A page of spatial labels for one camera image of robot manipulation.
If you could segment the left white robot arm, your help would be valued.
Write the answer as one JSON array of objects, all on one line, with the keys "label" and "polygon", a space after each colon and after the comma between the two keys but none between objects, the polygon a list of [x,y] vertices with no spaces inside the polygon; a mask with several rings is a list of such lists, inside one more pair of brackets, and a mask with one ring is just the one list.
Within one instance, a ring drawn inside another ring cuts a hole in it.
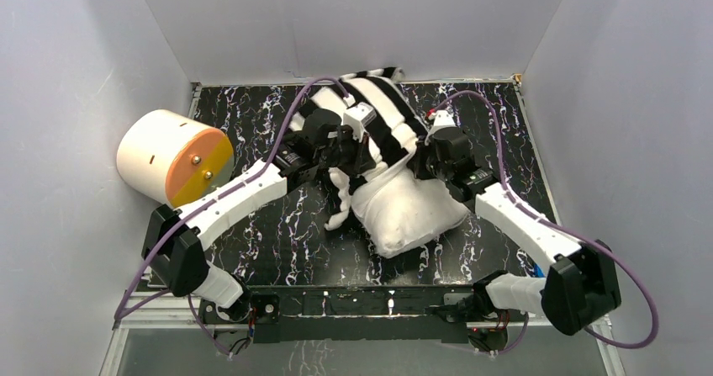
[{"label": "left white robot arm", "polygon": [[320,172],[372,168],[367,125],[374,117],[365,103],[343,115],[317,109],[301,130],[280,135],[265,161],[192,203],[177,209],[160,206],[151,214],[143,251],[152,272],[174,296],[207,300],[231,322],[246,319],[251,312],[249,289],[209,262],[205,251],[233,225]]}]

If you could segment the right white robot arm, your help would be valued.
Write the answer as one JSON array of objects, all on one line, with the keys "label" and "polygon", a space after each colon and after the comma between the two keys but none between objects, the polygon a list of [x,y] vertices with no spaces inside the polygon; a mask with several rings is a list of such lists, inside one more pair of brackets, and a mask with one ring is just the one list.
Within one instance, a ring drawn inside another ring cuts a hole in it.
[{"label": "right white robot arm", "polygon": [[441,180],[452,199],[496,226],[544,273],[531,278],[498,271],[478,280],[467,302],[480,318],[496,320],[506,310],[519,310],[542,315],[572,336],[621,306],[609,247],[554,230],[502,184],[497,172],[476,163],[460,128],[441,127],[419,138],[408,166],[418,179]]}]

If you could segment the white pillow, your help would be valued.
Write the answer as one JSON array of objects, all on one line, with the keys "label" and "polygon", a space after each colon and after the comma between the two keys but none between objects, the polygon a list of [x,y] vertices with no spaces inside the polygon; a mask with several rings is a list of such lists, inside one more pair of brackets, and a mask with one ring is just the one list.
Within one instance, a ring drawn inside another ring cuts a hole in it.
[{"label": "white pillow", "polygon": [[441,180],[416,178],[405,160],[358,187],[351,210],[387,259],[433,241],[470,215]]}]

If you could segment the black white striped pillowcase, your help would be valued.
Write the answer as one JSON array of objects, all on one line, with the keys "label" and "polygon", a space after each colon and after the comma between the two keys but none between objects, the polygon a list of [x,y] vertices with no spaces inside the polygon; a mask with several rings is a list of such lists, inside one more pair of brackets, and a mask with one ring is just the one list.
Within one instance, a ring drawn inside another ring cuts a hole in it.
[{"label": "black white striped pillowcase", "polygon": [[343,75],[339,78],[340,86],[320,88],[297,109],[288,124],[291,131],[301,130],[317,109],[330,110],[342,118],[346,111],[361,104],[371,108],[364,128],[376,166],[356,176],[338,168],[328,171],[340,202],[339,211],[325,223],[327,230],[341,227],[351,212],[359,220],[365,220],[366,203],[406,168],[416,152],[416,141],[428,132],[424,120],[397,87],[402,79],[403,70],[393,66]]}]

